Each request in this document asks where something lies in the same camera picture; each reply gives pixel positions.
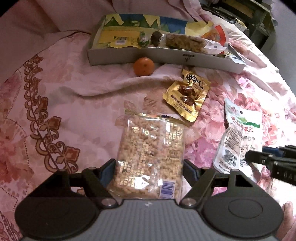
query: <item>embroidered vine pattern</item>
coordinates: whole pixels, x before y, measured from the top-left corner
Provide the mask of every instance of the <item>embroidered vine pattern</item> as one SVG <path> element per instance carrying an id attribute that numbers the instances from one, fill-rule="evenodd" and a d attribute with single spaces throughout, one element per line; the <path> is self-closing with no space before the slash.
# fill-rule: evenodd
<path id="1" fill-rule="evenodd" d="M 36 78 L 36 74 L 43 71 L 38 64 L 43 57 L 35 55 L 24 63 L 24 89 L 25 108 L 27 109 L 27 119 L 31 121 L 31 138 L 36 140 L 36 151 L 44 156 L 45 168 L 50 172 L 55 172 L 60 168 L 66 169 L 69 173 L 78 171 L 77 160 L 80 150 L 66 146 L 64 142 L 57 141 L 59 138 L 59 127 L 61 118 L 53 116 L 48 118 L 48 98 L 38 95 L 38 84 L 41 79 Z"/>

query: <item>metal screw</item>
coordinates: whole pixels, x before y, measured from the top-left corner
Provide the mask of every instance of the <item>metal screw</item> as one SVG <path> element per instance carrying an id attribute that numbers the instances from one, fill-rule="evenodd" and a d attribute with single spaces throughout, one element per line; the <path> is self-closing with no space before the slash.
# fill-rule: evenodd
<path id="1" fill-rule="evenodd" d="M 188 198 L 185 198 L 182 200 L 182 204 L 184 206 L 191 207 L 196 204 L 196 201 L 195 201 L 195 199 L 188 197 Z"/>
<path id="2" fill-rule="evenodd" d="M 116 201 L 113 198 L 105 198 L 102 200 L 102 204 L 106 207 L 113 206 L 116 203 Z"/>

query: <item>orange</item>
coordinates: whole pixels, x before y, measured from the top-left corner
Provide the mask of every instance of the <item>orange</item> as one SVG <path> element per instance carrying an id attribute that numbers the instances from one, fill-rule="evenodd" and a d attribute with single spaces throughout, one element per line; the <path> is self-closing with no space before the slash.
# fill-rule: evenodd
<path id="1" fill-rule="evenodd" d="M 147 76 L 154 72 L 154 63 L 150 58 L 140 58 L 133 64 L 137 76 Z"/>

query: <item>black barcode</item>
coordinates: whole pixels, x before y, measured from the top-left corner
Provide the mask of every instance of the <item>black barcode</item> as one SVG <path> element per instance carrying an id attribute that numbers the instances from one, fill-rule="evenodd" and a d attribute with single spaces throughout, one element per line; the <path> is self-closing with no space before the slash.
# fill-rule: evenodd
<path id="1" fill-rule="evenodd" d="M 174 192 L 175 192 L 175 181 L 163 180 L 163 184 L 160 189 L 159 198 L 172 199 L 174 198 Z"/>
<path id="2" fill-rule="evenodd" d="M 126 43 L 126 40 L 117 40 L 116 41 L 116 44 L 125 44 Z"/>
<path id="3" fill-rule="evenodd" d="M 233 155 L 229 150 L 225 149 L 223 160 L 228 163 L 230 166 L 235 167 L 237 164 L 237 157 Z"/>

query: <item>pink bedsheet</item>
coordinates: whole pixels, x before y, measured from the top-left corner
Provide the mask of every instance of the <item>pink bedsheet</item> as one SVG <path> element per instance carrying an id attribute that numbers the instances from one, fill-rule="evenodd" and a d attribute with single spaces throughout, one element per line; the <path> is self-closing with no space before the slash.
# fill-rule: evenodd
<path id="1" fill-rule="evenodd" d="M 245 109 L 262 112 L 264 145 L 296 144 L 294 94 L 251 41 L 224 24 L 247 66 L 241 74 L 194 68 L 212 85 L 186 136 L 185 157 L 198 167 L 212 164 L 225 131 L 226 97 Z M 157 65 L 147 77 L 136 77 L 132 64 L 90 66 L 89 38 L 76 33 L 59 40 L 26 61 L 0 87 L 2 240 L 20 239 L 14 221 L 16 206 L 57 169 L 80 172 L 116 157 L 124 108 L 176 113 L 163 101 L 162 93 L 173 81 L 182 80 L 182 66 Z M 268 188 L 271 179 L 266 168 L 258 184 L 276 196 L 276 184 Z"/>

